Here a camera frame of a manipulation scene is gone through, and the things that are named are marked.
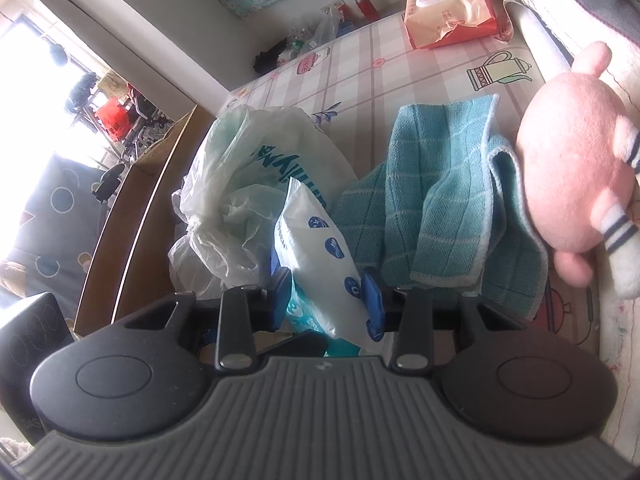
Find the striped sock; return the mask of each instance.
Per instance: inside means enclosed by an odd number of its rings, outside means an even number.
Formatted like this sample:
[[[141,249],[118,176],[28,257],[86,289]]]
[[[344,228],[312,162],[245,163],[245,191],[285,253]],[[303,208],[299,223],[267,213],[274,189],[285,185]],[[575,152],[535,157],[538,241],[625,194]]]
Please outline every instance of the striped sock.
[[[637,130],[634,135],[629,136],[625,163],[634,169],[636,176],[640,173],[640,132]]]
[[[604,236],[607,254],[613,254],[638,232],[638,228],[628,218],[622,206],[616,204],[604,215],[600,232]]]

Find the white packet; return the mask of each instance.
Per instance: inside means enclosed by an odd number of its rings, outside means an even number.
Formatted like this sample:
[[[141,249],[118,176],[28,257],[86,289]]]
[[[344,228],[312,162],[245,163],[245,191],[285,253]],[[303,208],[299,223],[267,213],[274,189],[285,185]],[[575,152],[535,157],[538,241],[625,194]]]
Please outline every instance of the white packet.
[[[322,330],[368,352],[383,352],[385,338],[375,342],[367,333],[360,275],[344,237],[309,188],[294,178],[274,238],[280,264],[291,270]]]

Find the plush toy ear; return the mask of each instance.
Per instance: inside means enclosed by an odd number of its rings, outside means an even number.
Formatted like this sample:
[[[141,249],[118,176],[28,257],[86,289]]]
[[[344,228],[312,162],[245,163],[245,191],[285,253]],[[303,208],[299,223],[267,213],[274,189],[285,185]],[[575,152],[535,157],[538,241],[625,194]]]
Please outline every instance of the plush toy ear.
[[[574,64],[571,65],[571,72],[600,77],[609,66],[611,56],[611,49],[606,43],[595,41],[575,57]]]

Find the blue towel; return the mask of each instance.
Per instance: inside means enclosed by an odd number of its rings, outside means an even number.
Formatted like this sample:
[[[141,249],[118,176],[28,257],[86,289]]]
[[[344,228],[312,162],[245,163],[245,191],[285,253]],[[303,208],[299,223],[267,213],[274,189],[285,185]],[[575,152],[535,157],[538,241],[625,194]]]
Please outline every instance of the blue towel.
[[[471,288],[530,319],[547,255],[514,151],[491,132],[497,102],[402,107],[386,162],[346,190],[331,216],[361,272],[375,267],[395,286]]]

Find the stuffed animal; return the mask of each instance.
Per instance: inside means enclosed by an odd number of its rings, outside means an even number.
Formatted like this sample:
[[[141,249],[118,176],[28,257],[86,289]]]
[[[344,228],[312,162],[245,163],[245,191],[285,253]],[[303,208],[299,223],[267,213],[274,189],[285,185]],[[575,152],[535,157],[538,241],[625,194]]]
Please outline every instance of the stuffed animal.
[[[640,232],[625,208],[640,173],[640,135],[599,76],[611,50],[591,43],[571,72],[547,82],[527,108],[516,151],[533,225],[555,251],[558,275],[585,287],[584,253],[604,241],[616,293],[640,296]]]

